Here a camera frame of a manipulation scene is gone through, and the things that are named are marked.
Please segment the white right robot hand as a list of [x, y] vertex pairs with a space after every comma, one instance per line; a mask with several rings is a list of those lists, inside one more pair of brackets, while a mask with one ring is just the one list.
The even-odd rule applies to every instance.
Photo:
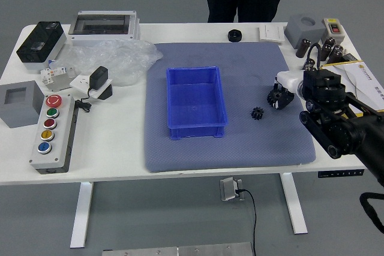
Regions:
[[280, 71], [275, 77], [273, 88], [267, 96], [268, 104], [276, 110], [282, 110], [288, 106], [295, 95], [299, 95], [303, 74], [302, 70]]

